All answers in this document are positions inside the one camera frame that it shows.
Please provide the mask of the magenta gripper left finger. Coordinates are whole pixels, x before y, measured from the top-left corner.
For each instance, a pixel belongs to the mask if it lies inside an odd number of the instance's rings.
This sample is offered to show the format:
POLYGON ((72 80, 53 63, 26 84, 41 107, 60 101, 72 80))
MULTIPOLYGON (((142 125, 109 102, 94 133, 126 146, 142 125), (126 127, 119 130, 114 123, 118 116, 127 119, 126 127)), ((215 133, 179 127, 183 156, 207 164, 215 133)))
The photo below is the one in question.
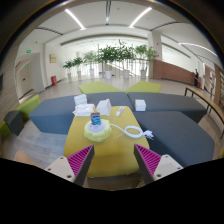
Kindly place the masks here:
POLYGON ((60 156, 46 168, 46 171, 82 186, 94 154, 94 146, 90 145, 68 157, 60 156))

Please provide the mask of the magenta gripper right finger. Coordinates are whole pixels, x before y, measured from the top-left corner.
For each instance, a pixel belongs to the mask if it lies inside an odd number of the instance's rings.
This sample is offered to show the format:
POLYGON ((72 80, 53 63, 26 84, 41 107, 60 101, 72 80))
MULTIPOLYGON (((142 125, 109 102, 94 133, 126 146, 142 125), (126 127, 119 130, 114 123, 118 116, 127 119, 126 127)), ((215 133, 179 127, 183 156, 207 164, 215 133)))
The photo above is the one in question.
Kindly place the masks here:
POLYGON ((159 155, 138 144, 134 145, 134 155, 145 184, 152 183, 182 169, 170 155, 159 155))

